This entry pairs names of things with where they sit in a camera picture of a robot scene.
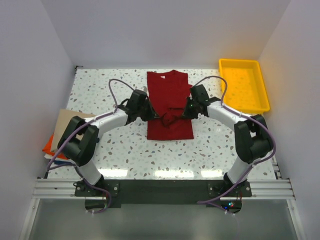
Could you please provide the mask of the dark red t shirt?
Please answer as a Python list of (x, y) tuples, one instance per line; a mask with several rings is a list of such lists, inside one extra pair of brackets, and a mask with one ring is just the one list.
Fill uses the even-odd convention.
[(192, 140), (192, 121), (182, 118), (190, 96), (188, 74), (177, 70), (147, 72), (149, 100), (158, 118), (147, 122), (147, 139), (153, 141)]

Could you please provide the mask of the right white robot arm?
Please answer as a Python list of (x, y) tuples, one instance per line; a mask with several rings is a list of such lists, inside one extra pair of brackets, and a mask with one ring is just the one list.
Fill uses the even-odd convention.
[(253, 165), (272, 156), (275, 140), (262, 115), (241, 113), (224, 104), (220, 98), (210, 98), (202, 84), (190, 88), (182, 117), (196, 119), (198, 115), (217, 120), (234, 133), (236, 160), (224, 174), (222, 185), (223, 192), (233, 197), (241, 190), (240, 183), (247, 180)]

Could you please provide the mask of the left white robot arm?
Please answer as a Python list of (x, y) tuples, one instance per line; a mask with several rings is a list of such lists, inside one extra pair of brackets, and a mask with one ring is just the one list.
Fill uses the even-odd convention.
[(57, 152), (75, 165), (81, 178), (87, 182), (86, 191), (92, 196), (99, 196), (104, 190), (103, 175), (95, 166), (93, 157), (103, 134), (126, 126), (137, 118), (147, 122), (158, 117), (147, 93), (136, 89), (114, 112), (89, 118), (72, 117), (57, 144)]

